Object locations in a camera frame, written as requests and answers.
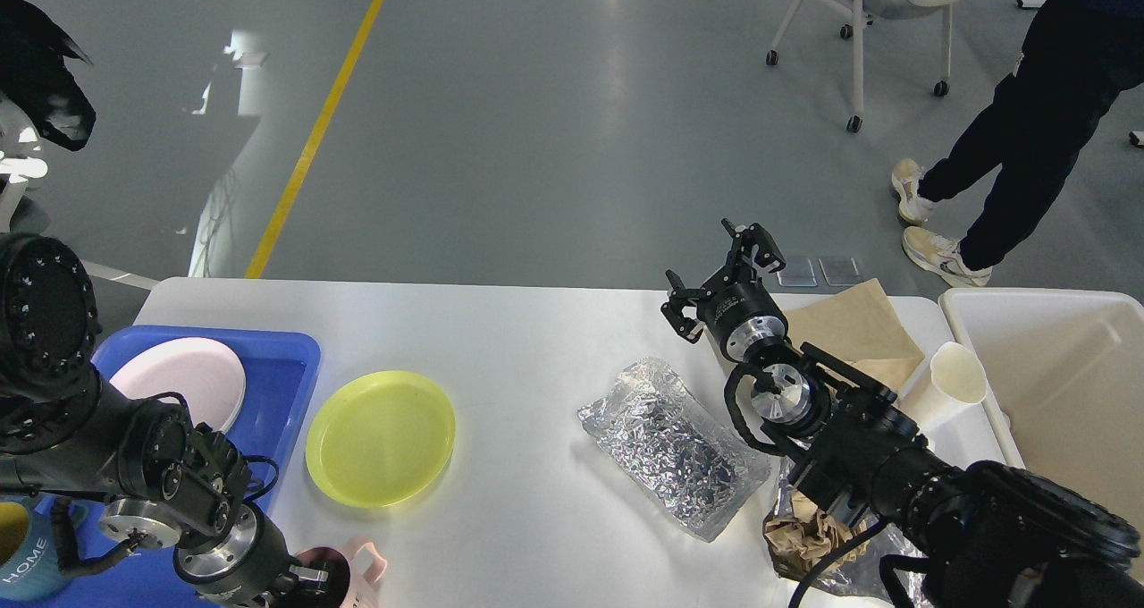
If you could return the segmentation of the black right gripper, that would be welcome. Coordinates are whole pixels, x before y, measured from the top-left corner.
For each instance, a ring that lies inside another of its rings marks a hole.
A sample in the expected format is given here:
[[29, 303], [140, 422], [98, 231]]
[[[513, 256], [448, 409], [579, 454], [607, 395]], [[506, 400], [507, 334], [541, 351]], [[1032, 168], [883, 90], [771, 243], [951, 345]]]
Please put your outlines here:
[[[673, 270], [666, 270], [669, 298], [661, 311], [672, 330], [689, 344], [698, 344], [707, 327], [718, 350], [739, 364], [791, 364], [793, 346], [789, 323], [764, 290], [764, 274], [780, 273], [787, 261], [771, 232], [763, 226], [732, 224], [720, 220], [731, 240], [726, 262], [714, 286], [688, 289]], [[694, 308], [698, 317], [684, 314]]]

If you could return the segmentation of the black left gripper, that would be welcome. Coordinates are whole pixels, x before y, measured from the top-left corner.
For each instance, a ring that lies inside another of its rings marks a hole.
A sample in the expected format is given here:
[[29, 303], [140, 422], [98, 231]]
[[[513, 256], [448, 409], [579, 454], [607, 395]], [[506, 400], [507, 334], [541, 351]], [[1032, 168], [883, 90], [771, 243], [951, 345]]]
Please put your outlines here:
[[344, 559], [297, 566], [281, 530], [249, 503], [219, 544], [176, 548], [174, 570], [213, 605], [273, 605], [288, 595], [289, 607], [341, 607], [350, 587]]

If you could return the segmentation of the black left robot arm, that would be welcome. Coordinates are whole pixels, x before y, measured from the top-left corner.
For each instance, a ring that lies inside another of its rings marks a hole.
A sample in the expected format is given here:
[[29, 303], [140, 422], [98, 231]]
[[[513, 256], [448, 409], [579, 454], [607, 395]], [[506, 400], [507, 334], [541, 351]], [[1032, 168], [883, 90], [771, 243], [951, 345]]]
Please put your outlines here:
[[257, 507], [252, 461], [194, 423], [175, 392], [132, 400], [92, 363], [100, 331], [72, 248], [3, 234], [3, 493], [53, 499], [48, 538], [65, 579], [140, 548], [172, 548], [180, 579], [213, 605], [317, 607], [349, 579], [289, 554]]

